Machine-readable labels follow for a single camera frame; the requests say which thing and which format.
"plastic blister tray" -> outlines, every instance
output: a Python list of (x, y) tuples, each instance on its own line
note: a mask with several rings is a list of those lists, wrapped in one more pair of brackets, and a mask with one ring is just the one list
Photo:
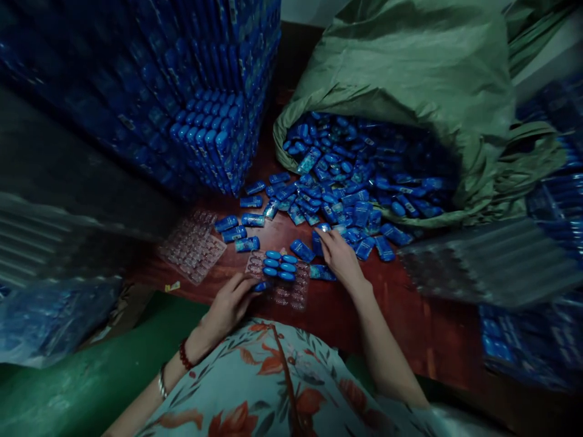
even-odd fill
[(278, 305), (289, 306), (296, 311), (305, 311), (308, 304), (308, 286), (310, 285), (310, 265), (303, 261), (298, 261), (296, 267), (296, 280), (293, 283), (281, 279), (267, 277), (263, 274), (263, 260), (266, 258), (265, 252), (253, 251), (247, 261), (245, 273), (251, 274), (261, 280), (270, 281), (273, 287), (265, 293), (268, 300)]
[(195, 285), (200, 285), (227, 245), (211, 235), (217, 218), (198, 209), (186, 216), (158, 249), (158, 255)]

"hand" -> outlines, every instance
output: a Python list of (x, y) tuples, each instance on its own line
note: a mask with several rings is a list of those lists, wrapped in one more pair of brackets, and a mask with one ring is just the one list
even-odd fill
[(350, 295), (372, 290), (370, 282), (366, 280), (358, 264), (354, 250), (344, 241), (340, 233), (335, 229), (330, 232), (314, 229), (322, 241), (322, 252), (324, 252), (326, 264)]
[(200, 346), (200, 342), (208, 348), (214, 348), (225, 338), (245, 315), (251, 301), (261, 293), (249, 293), (252, 286), (259, 283), (258, 279), (237, 273), (223, 288), (219, 290), (211, 309), (201, 321), (200, 325), (190, 335), (186, 342), (186, 349), (190, 341)]

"bracelet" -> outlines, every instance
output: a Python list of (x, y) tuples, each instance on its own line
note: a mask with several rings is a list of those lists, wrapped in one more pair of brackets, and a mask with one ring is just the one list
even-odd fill
[(166, 391), (166, 387), (164, 387), (164, 369), (166, 368), (166, 363), (162, 364), (160, 367), (160, 376), (158, 377), (158, 388), (160, 389), (160, 394), (162, 395), (162, 399), (166, 399), (168, 397), (168, 392)]
[(195, 364), (193, 362), (190, 362), (186, 357), (186, 339), (182, 340), (182, 342), (180, 343), (179, 353), (180, 361), (182, 361), (182, 365), (184, 366), (184, 368), (187, 371), (191, 370), (195, 366)]

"green floor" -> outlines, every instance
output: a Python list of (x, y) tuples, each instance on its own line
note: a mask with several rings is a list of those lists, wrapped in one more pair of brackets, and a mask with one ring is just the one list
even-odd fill
[[(1, 436), (99, 436), (156, 375), (208, 307), (156, 293), (131, 332), (43, 370), (0, 365)], [(349, 368), (368, 389), (355, 357)]]

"light blue floral dress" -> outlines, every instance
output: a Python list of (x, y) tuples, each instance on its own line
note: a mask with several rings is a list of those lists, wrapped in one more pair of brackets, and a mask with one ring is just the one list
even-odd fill
[(304, 330), (245, 320), (170, 392), (151, 436), (443, 436), (430, 410), (372, 398)]

